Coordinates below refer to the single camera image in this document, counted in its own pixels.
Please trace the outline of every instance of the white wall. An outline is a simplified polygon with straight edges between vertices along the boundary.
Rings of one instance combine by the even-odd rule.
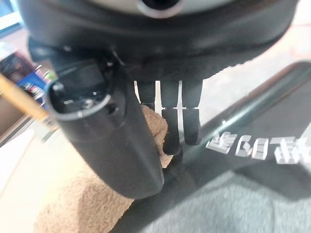
[[[24,29],[20,29],[12,34],[0,38],[0,42],[6,42],[15,45],[19,48],[21,53],[30,58],[27,49],[28,33]]]

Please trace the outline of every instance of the black plastic housing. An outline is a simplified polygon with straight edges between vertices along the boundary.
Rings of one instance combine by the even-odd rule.
[[[107,81],[96,63],[80,62],[59,73],[62,76],[47,90],[47,102],[66,137],[97,175],[123,196],[142,199],[162,189],[162,167],[133,85],[121,69],[112,72],[114,80]],[[97,103],[76,109],[80,102],[98,98],[92,93],[101,93]]]
[[[154,19],[85,0],[13,0],[35,40],[116,54],[137,81],[202,80],[277,42],[298,0],[236,0],[196,14]]]

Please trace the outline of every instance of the tan towel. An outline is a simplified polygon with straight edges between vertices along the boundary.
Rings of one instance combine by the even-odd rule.
[[[172,159],[162,149],[167,123],[148,107],[143,106],[142,110],[155,138],[162,166],[167,167]],[[113,191],[87,164],[82,167],[39,213],[35,233],[107,233],[130,207],[133,199]]]

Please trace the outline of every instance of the beige fleece blanket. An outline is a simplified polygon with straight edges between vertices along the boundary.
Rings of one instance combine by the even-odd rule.
[[[142,109],[158,147],[162,166],[165,168],[172,158],[163,152],[167,123],[148,107],[143,106]],[[109,232],[134,200],[113,191],[82,161],[80,156],[73,156],[70,160],[72,166],[80,168],[72,172],[69,179],[53,192],[53,197],[48,199],[37,217],[34,232]]]

